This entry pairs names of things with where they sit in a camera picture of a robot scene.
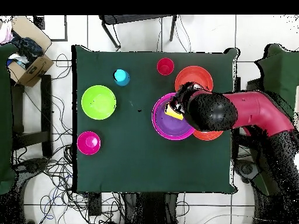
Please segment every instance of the blue cup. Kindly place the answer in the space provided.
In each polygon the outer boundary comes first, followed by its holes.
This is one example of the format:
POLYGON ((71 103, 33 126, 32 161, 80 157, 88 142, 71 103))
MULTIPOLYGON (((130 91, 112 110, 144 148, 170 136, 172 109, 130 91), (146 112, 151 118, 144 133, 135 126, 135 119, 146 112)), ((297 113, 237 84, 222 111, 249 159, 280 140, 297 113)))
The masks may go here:
POLYGON ((130 75, 127 71, 124 71, 123 69, 117 69, 113 73, 114 81, 119 86, 125 86, 130 81, 130 75))

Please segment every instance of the sponge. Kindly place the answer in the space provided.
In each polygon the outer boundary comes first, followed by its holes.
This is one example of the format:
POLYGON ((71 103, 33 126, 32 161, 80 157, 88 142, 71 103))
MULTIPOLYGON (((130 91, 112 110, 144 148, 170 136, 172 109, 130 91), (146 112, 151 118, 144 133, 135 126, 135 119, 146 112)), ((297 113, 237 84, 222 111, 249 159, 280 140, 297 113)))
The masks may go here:
POLYGON ((170 105, 167 103, 165 106, 165 114, 169 115, 173 118, 177 118, 178 120, 183 120, 184 116, 181 113, 176 113, 171 107, 170 105))

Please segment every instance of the chair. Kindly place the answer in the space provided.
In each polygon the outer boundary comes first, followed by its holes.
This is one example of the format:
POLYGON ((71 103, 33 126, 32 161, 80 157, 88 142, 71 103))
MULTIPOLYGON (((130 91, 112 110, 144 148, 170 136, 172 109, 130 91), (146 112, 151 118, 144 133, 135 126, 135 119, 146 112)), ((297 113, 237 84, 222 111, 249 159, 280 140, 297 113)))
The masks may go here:
POLYGON ((115 39, 109 32, 106 25, 115 25, 115 24, 119 24, 119 23, 135 22, 138 20, 155 19, 155 18, 162 18, 162 17, 167 17, 167 16, 172 16, 171 36, 169 39, 170 41, 172 41, 173 32, 175 29, 175 22, 176 22, 176 18, 177 18, 176 15, 99 15, 100 20, 102 20, 102 27, 104 28, 105 32, 111 39, 115 48, 121 48, 121 46, 115 42, 115 39))

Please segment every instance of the cardboard box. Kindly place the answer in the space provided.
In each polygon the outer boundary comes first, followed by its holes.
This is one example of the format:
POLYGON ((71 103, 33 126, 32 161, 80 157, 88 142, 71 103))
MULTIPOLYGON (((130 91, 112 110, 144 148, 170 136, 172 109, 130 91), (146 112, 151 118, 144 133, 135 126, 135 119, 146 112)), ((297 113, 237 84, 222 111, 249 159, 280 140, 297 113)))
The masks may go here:
MULTIPOLYGON (((51 46, 49 37, 25 16, 13 18, 12 29, 21 38, 28 37, 34 40, 43 49, 44 53, 51 46)), ((24 86, 33 87, 52 65, 52 60, 43 55, 42 57, 38 57, 27 70, 23 69, 16 62, 8 65, 8 68, 12 70, 11 79, 24 86)))

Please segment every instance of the black device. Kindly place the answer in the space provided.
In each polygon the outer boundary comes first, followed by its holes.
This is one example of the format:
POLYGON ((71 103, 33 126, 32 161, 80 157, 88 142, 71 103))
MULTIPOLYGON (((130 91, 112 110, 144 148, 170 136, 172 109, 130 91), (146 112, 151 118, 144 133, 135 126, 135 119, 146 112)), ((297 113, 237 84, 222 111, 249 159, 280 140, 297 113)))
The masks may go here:
POLYGON ((102 193, 88 193, 88 215, 99 216, 102 214, 102 193))

